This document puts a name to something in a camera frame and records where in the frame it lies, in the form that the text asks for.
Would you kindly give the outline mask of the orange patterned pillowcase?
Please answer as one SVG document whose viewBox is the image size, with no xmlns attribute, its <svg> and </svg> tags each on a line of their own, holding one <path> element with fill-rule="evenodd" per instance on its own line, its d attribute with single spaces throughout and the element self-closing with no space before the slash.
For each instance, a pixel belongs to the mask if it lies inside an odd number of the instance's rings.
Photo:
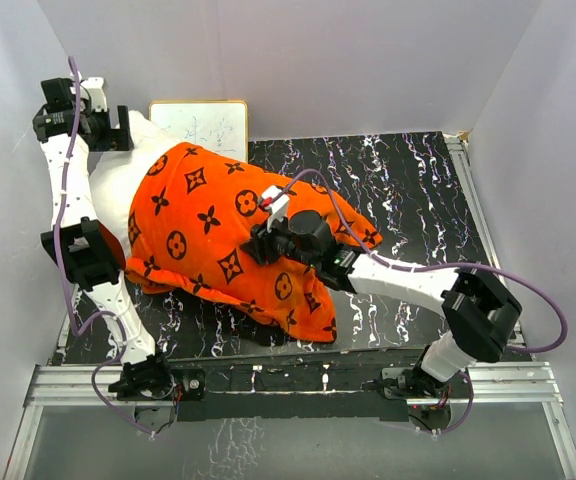
<svg viewBox="0 0 576 480">
<path fill-rule="evenodd" d="M 147 294 L 182 289 L 235 307 L 301 341 L 334 342 L 334 302 L 311 268 L 286 258 L 260 266 L 240 249 L 267 217 L 259 195 L 289 183 L 198 145 L 175 145 L 133 198 L 127 279 Z"/>
</svg>

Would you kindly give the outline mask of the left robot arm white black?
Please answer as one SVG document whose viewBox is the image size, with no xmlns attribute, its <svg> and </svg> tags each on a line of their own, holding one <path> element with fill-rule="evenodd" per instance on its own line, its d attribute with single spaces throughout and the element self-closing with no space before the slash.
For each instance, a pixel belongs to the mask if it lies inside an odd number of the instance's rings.
<svg viewBox="0 0 576 480">
<path fill-rule="evenodd" d="M 90 153 L 132 149 L 128 109 L 119 106 L 114 125 L 101 77 L 52 78 L 41 89 L 45 103 L 32 125 L 47 162 L 53 208 L 42 247 L 63 286 L 77 286 L 95 303 L 117 346 L 122 373 L 109 391 L 120 399 L 166 399 L 175 376 L 132 303 L 123 249 L 99 220 L 89 183 Z"/>
</svg>

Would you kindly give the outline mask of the white pillow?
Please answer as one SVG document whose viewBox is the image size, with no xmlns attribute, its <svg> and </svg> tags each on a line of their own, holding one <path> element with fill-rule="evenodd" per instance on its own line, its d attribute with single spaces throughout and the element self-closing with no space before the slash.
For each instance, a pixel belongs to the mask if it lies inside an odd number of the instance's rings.
<svg viewBox="0 0 576 480">
<path fill-rule="evenodd" d="M 105 152 L 89 176 L 93 205 L 101 223 L 130 256 L 128 218 L 133 198 L 147 171 L 180 142 L 137 110 L 129 111 L 133 149 Z"/>
</svg>

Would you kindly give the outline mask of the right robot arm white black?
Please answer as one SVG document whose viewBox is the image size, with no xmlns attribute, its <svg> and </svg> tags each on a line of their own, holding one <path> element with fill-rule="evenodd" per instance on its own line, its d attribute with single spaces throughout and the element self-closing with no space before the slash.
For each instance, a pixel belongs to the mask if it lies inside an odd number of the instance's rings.
<svg viewBox="0 0 576 480">
<path fill-rule="evenodd" d="M 336 240 L 313 210 L 253 226 L 242 249 L 259 265 L 297 261 L 333 290 L 388 296 L 445 319 L 447 332 L 424 348 L 413 367 L 383 379 L 383 388 L 395 395 L 440 396 L 456 374 L 478 362 L 499 361 L 522 312 L 491 272 L 475 267 L 425 272 L 413 264 L 390 269 L 386 259 Z"/>
</svg>

